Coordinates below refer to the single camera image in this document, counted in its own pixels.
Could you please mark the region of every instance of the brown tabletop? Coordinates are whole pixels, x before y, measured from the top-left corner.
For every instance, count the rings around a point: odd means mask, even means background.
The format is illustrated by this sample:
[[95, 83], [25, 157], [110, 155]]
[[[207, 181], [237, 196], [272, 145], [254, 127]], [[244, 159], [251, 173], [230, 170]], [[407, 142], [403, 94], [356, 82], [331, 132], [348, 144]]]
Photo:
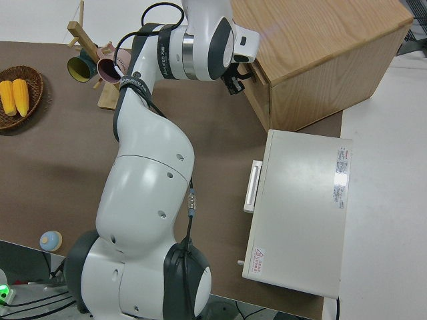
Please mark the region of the brown tabletop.
[[[65, 45], [0, 42], [0, 71], [38, 70], [45, 82], [39, 110], [18, 130], [0, 132], [0, 239], [40, 249], [39, 238], [59, 231], [66, 255], [95, 228], [97, 206], [118, 144], [113, 112], [97, 107], [101, 90], [74, 81]], [[244, 94], [230, 96], [221, 81], [161, 81], [157, 106], [187, 134], [195, 151], [195, 245], [211, 263], [212, 293], [286, 313], [321, 319], [323, 298], [242, 278], [252, 216], [243, 212], [252, 160], [262, 160], [267, 133]], [[303, 130], [339, 137], [337, 114]], [[181, 240], [183, 207], [175, 224]]]

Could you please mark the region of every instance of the warning label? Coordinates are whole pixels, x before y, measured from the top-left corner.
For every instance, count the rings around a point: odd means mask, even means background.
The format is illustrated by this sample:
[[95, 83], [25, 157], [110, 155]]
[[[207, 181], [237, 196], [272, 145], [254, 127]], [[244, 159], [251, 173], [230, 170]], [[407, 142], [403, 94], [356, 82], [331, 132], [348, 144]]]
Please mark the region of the warning label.
[[333, 197], [340, 209], [344, 209], [346, 206], [349, 156], [349, 151], [342, 147], [338, 150], [336, 157]]
[[261, 248], [255, 248], [254, 251], [252, 251], [251, 273], [255, 273], [256, 275], [261, 274], [265, 254], [266, 251]]

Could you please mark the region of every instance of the wicker basket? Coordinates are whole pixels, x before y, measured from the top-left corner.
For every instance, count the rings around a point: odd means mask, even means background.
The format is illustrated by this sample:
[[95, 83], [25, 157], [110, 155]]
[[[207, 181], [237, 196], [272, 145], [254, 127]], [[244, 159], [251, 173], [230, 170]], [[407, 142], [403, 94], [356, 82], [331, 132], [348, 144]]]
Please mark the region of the wicker basket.
[[0, 72], [0, 82], [3, 80], [13, 81], [15, 79], [24, 79], [28, 84], [29, 110], [25, 117], [21, 117], [19, 113], [10, 117], [5, 114], [3, 105], [0, 102], [0, 130], [18, 127], [34, 114], [43, 93], [43, 79], [41, 78], [41, 74], [33, 68], [19, 65]]

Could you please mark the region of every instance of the green light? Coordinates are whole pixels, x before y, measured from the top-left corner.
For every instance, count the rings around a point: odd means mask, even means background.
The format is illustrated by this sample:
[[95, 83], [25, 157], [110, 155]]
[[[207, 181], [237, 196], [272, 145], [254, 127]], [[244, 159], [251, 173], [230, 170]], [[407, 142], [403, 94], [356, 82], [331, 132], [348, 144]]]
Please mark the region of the green light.
[[4, 299], [9, 294], [9, 287], [6, 285], [0, 285], [0, 299]]

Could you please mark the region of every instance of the wooden cabinet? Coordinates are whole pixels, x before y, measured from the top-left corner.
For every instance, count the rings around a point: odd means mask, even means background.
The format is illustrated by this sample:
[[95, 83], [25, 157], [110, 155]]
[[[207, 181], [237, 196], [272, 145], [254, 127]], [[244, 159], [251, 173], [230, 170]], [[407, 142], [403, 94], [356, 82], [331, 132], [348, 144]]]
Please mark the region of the wooden cabinet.
[[399, 0], [233, 0], [261, 35], [245, 93], [265, 130], [296, 131], [369, 98], [411, 23]]

